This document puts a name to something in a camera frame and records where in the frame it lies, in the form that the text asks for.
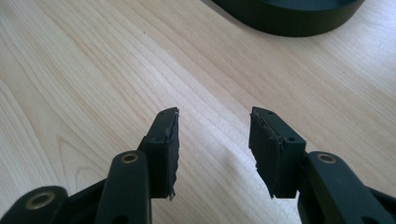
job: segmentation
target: wooden table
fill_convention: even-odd
[[[0,216],[31,189],[106,178],[172,106],[177,196],[153,200],[153,223],[300,222],[256,172],[254,105],[396,196],[395,11],[367,0],[332,32],[288,38],[207,0],[1,1]]]

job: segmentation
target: screw hole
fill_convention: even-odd
[[[131,163],[131,162],[137,161],[138,158],[139,158],[139,157],[138,157],[136,154],[134,154],[134,153],[129,153],[129,154],[126,154],[125,156],[123,156],[123,157],[121,158],[121,161],[122,161],[123,163]]]
[[[128,223],[128,217],[125,215],[117,216],[113,220],[113,224],[126,224]]]
[[[29,210],[36,210],[38,208],[44,207],[55,198],[55,194],[51,191],[44,191],[37,193],[35,196],[30,198],[26,202],[26,208]]]
[[[329,164],[333,164],[337,162],[335,157],[328,154],[318,154],[318,159],[324,163],[329,163]]]

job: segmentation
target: wood grain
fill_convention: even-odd
[[[254,105],[396,196],[395,10],[367,0],[332,32],[287,38],[207,0],[1,1],[0,216],[31,189],[105,178],[171,106],[177,196],[153,201],[153,223],[300,222],[256,173]]]

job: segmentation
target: black plastic part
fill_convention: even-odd
[[[1,219],[1,224],[59,224],[64,221],[66,190],[48,186],[20,197]]]
[[[213,0],[232,16],[273,35],[310,36],[349,20],[364,0]]]
[[[376,197],[379,203],[384,206],[384,208],[392,215],[393,219],[396,221],[396,198],[389,196],[383,192],[376,189],[369,188],[370,192]]]
[[[301,181],[305,184],[307,181],[310,186],[310,190],[300,189],[303,200],[298,207],[304,224],[395,223],[341,158],[330,153],[311,152],[304,160],[303,173],[305,178]],[[315,202],[310,201],[306,193],[312,193]]]
[[[69,197],[68,224],[89,224],[95,221],[105,183],[104,179]]]
[[[249,148],[271,197],[294,198],[296,166],[303,159],[305,140],[272,111],[253,107]]]
[[[148,157],[151,198],[175,197],[178,161],[178,109],[160,112],[137,150]]]
[[[151,223],[145,153],[128,151],[113,159],[95,223]]]

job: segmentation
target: light wood surface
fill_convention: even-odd
[[[153,223],[300,223],[248,149],[251,107],[396,196],[396,2],[287,38],[211,1],[0,1],[0,216],[24,193],[106,177],[155,115],[180,109],[177,196]]]

